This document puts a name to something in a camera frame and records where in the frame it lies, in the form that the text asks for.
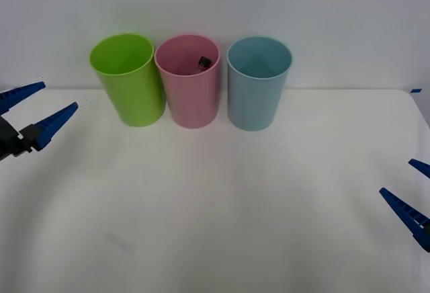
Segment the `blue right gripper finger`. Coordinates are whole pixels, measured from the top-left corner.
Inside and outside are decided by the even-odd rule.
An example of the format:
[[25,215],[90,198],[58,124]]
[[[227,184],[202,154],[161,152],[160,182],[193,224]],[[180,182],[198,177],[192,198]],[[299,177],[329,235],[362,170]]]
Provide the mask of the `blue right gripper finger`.
[[416,242],[426,251],[429,252],[429,218],[418,210],[403,202],[386,188],[381,188],[379,193],[401,219],[404,225],[410,230]]
[[411,159],[409,165],[414,167],[417,171],[421,172],[426,177],[430,177],[430,165],[416,159]]

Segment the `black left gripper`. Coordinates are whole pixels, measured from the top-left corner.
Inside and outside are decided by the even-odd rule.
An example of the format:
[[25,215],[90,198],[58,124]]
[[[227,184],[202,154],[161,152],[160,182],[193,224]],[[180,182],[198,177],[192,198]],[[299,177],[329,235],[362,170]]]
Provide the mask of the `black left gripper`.
[[[8,112],[12,107],[21,101],[45,88],[43,81],[16,87],[0,93],[0,114]],[[68,122],[73,114],[79,108],[77,102],[73,102],[67,107],[57,111],[53,115],[35,123],[26,126],[20,130],[23,139],[29,142],[29,145],[41,151],[52,140],[52,137]],[[16,129],[3,117],[1,121],[1,160],[13,155],[17,157],[26,151],[26,146]]]

